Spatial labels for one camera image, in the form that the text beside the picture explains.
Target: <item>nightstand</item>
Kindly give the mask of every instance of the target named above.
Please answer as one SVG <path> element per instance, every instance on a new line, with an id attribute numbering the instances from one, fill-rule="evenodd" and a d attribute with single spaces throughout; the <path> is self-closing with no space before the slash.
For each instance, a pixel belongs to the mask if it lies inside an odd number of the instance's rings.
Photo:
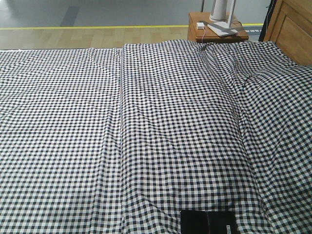
<path id="1" fill-rule="evenodd" d="M 189 30 L 187 34 L 187 39 L 196 41 L 198 43 L 207 42 L 217 42 L 217 43 L 233 43 L 248 40 L 248 34 L 243 29 L 240 22 L 233 19 L 232 26 L 238 31 L 237 35 L 219 37 L 210 28 L 205 26 L 206 34 L 204 35 L 204 30 L 196 29 L 196 23 L 200 21 L 207 23 L 213 23 L 209 20 L 210 12 L 190 12 L 189 13 Z"/>

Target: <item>wooden headboard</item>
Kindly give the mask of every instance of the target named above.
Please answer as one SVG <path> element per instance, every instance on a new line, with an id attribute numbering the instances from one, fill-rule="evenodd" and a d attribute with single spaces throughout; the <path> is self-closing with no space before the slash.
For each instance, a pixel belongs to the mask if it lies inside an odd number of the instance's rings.
<path id="1" fill-rule="evenodd" d="M 295 62 L 312 64 L 312 0 L 277 0 L 264 41 Z"/>

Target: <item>wooden floor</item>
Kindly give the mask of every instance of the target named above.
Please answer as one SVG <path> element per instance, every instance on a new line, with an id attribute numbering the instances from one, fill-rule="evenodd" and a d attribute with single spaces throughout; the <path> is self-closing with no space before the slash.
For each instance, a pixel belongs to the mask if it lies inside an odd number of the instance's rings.
<path id="1" fill-rule="evenodd" d="M 186 39 L 187 27 L 1 29 L 0 49 L 112 48 Z"/>

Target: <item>power adapter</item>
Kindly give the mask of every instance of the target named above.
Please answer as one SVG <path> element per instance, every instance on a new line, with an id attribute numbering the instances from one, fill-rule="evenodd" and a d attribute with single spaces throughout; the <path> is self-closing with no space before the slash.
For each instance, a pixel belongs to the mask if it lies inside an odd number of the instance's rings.
<path id="1" fill-rule="evenodd" d="M 203 22 L 197 22 L 196 26 L 197 26 L 197 29 L 202 29 L 202 30 L 205 29 L 205 24 Z"/>

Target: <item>black book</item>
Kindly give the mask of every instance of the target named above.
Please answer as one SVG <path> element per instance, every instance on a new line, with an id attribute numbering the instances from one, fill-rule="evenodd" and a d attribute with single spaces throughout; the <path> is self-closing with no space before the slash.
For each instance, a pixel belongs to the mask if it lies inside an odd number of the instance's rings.
<path id="1" fill-rule="evenodd" d="M 181 211 L 182 234 L 237 234 L 235 212 Z"/>

